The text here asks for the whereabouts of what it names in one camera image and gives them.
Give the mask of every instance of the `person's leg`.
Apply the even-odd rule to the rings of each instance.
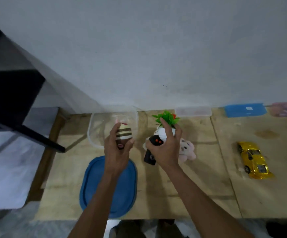
[[[114,229],[116,238],[146,238],[140,230],[139,220],[122,220]]]
[[[174,220],[159,220],[156,238],[184,238]]]

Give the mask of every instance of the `gold toy car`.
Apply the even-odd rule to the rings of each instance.
[[[244,161],[244,170],[254,179],[265,179],[274,175],[269,171],[259,147],[251,142],[237,142],[238,151]]]

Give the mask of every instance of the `toy car wheel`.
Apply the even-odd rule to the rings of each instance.
[[[239,153],[242,153],[243,151],[244,151],[244,150],[242,149],[241,145],[238,144],[238,152],[239,152]]]
[[[251,172],[249,166],[247,166],[247,165],[244,167],[244,170],[247,174],[249,174]]]

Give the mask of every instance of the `brown and white striped toy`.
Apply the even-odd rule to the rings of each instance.
[[[125,144],[132,138],[131,128],[126,123],[121,123],[116,133],[116,144],[119,149],[123,149]]]

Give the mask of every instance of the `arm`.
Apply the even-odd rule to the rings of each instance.
[[[178,164],[182,130],[179,125],[176,125],[175,136],[173,136],[171,127],[163,119],[160,121],[166,130],[166,142],[163,145],[154,146],[148,140],[146,146],[169,176],[201,236],[203,238],[253,238],[252,234],[209,198],[183,172]]]
[[[105,140],[105,169],[92,200],[83,211],[68,238],[102,238],[104,236],[113,194],[121,172],[126,168],[129,151],[134,140],[129,140],[123,150],[116,145],[116,132],[120,123],[115,124]]]

